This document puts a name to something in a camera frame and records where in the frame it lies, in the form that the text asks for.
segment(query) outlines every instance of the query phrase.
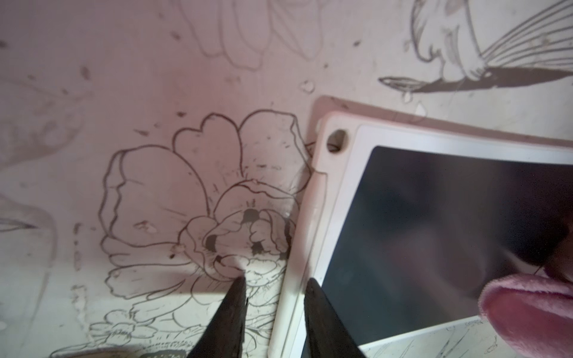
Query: flower drawing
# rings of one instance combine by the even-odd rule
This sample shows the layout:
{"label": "flower drawing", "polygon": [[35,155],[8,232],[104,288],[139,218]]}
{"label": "flower drawing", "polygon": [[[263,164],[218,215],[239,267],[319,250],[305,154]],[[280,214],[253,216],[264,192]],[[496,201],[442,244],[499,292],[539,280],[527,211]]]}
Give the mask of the flower drawing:
{"label": "flower drawing", "polygon": [[116,309],[105,315],[105,322],[93,323],[89,326],[92,337],[105,338],[104,344],[120,347],[126,345],[132,338],[151,338],[157,329],[150,327],[152,321],[135,322],[129,312]]}
{"label": "flower drawing", "polygon": [[179,9],[201,51],[256,70],[274,36],[302,58],[322,47],[320,10],[328,0],[180,0]]}
{"label": "flower drawing", "polygon": [[115,266],[105,283],[133,305],[92,324],[91,335],[107,346],[154,331],[199,337],[244,275],[244,350],[265,352],[308,162],[296,117],[270,110],[240,125],[211,114],[169,147],[115,153],[99,211],[101,247]]}

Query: pencil sketch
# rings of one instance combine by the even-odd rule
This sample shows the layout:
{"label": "pencil sketch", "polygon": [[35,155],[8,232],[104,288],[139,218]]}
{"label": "pencil sketch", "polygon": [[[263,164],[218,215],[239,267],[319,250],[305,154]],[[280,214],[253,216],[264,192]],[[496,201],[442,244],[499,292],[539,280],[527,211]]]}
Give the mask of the pencil sketch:
{"label": "pencil sketch", "polygon": [[381,77],[402,91],[468,91],[519,87],[573,76],[573,0],[561,0],[480,49],[468,0],[415,0],[411,39],[418,59],[441,63],[433,82]]}
{"label": "pencil sketch", "polygon": [[0,354],[19,355],[55,259],[56,227],[50,214],[0,194],[0,287],[5,288],[0,290],[0,318],[9,328],[0,335]]}
{"label": "pencil sketch", "polygon": [[89,95],[61,95],[4,77],[0,93],[0,170],[53,154],[81,130],[79,104]]}
{"label": "pencil sketch", "polygon": [[203,55],[257,70],[273,36],[306,60],[323,44],[320,12],[328,0],[179,0]]}
{"label": "pencil sketch", "polygon": [[116,266],[105,283],[134,303],[92,324],[94,343],[51,357],[144,349],[158,337],[185,337],[190,349],[242,274],[244,352],[265,355],[299,210],[295,196],[310,174],[296,116],[266,109],[240,125],[212,113],[198,129],[178,130],[169,147],[115,153],[99,210],[101,248]]}
{"label": "pencil sketch", "polygon": [[491,325],[481,320],[459,323],[425,335],[368,346],[364,349],[364,354],[368,358],[496,358],[515,354],[509,345],[498,341]]}

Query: tablet screen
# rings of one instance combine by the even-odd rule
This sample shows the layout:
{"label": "tablet screen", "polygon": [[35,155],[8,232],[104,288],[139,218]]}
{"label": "tablet screen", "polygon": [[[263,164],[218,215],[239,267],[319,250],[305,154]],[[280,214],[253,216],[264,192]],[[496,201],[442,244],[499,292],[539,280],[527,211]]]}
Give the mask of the tablet screen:
{"label": "tablet screen", "polygon": [[474,316],[488,281],[546,261],[571,214],[573,166],[376,147],[322,287],[359,345]]}

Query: pink fabric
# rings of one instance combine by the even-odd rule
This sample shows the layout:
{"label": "pink fabric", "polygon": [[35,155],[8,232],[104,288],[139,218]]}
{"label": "pink fabric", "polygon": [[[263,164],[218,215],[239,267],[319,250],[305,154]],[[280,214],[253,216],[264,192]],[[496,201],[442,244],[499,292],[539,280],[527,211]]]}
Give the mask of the pink fabric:
{"label": "pink fabric", "polygon": [[530,358],[573,357],[573,285],[529,274],[488,283],[481,316],[518,353]]}

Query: drawing tablet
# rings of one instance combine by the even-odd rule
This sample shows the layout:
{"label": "drawing tablet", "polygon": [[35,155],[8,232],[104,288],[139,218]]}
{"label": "drawing tablet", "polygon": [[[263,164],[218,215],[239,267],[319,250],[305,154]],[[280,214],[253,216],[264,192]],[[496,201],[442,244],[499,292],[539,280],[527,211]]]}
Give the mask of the drawing tablet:
{"label": "drawing tablet", "polygon": [[270,357],[307,356],[308,277],[357,344],[421,334],[476,319],[483,286],[534,273],[573,214],[569,148],[333,113],[313,165]]}

